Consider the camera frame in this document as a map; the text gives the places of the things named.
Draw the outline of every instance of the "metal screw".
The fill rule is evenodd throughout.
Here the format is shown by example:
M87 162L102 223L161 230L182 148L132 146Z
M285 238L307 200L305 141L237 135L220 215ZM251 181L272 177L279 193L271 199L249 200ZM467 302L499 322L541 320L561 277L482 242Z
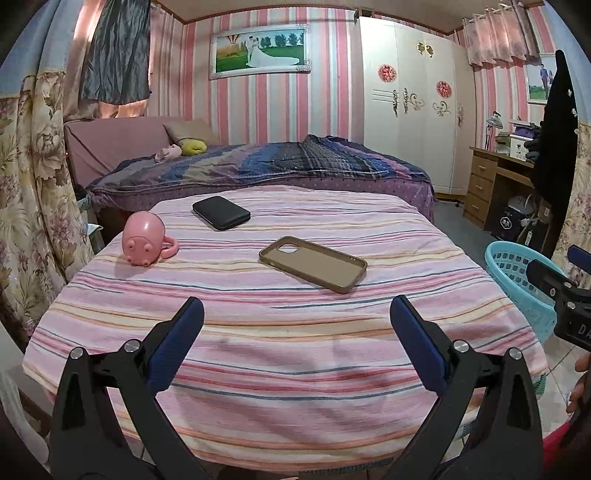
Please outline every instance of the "metal screw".
M519 350L518 348L512 348L511 350L509 350L509 356L513 360L521 360L523 358L523 353L521 353L521 350Z
M73 358L74 360L78 360L82 355L84 355L84 349L79 346L72 349L70 352L70 358Z
M464 340L456 340L453 342L453 347L460 353L466 353L470 349L470 345Z
M135 352L139 348L139 342L137 340L128 340L123 346L123 350L129 353Z

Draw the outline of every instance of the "person's hand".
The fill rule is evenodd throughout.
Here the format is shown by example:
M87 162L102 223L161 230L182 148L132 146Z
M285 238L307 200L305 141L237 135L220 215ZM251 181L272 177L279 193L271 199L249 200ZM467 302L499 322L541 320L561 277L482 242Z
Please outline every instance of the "person's hand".
M587 370L589 370L590 364L591 353L586 353L577 360L577 362L574 365L574 369L577 372L586 372ZM585 378L586 376L583 375L581 378L579 378L579 381L574 386L573 392L570 394L569 397L569 406L566 407L566 413L574 413L577 410L577 403L579 402L579 399L583 396L583 393L585 391Z

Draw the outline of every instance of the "curtain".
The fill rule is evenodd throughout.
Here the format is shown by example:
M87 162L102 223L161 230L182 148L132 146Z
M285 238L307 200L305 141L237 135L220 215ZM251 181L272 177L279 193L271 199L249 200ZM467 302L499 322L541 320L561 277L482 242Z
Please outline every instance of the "curtain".
M591 252L591 63L554 9L548 4L546 9L556 46L564 52L569 66L577 105L573 114L577 116L576 132L579 136L573 188L552 261L578 283L580 288L591 288L591 275L584 273L567 259L567 251L571 245L578 245Z
M150 97L150 0L106 0L82 72L80 98L126 105Z
M535 37L521 4L511 0L510 8L499 4L498 10L488 8L484 15L463 19L468 60L482 67L497 60L511 62L513 57L526 60L537 57Z
M80 98L80 78L83 65L90 50L90 45L95 34L96 25L105 6L105 0L84 0L74 39L70 46L66 78L64 80L64 121L93 118L109 118L122 116L141 116L148 108L148 100L130 103L128 105L113 105L98 100ZM154 25L154 18L161 14L159 8L151 9L150 24ZM154 49L150 48L150 71Z
M22 345L92 257L65 161L64 70L82 0L49 0L0 67L0 301Z

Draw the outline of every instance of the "red clothing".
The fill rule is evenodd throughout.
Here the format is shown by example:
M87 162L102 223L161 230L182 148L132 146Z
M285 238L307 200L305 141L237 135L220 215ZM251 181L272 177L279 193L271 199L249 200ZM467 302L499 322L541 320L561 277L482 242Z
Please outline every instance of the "red clothing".
M552 463L558 452L560 451L560 442L562 437L568 431L570 427L569 422L566 422L559 429L553 431L544 439L544 468L548 467Z

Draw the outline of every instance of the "brown phone case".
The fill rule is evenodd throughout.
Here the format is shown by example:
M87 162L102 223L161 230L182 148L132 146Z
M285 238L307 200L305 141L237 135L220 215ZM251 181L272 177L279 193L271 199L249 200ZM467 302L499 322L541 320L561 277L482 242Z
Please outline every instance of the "brown phone case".
M293 252L279 250L295 245ZM285 236L259 252L261 262L337 293L348 293L359 281L368 263L322 245Z

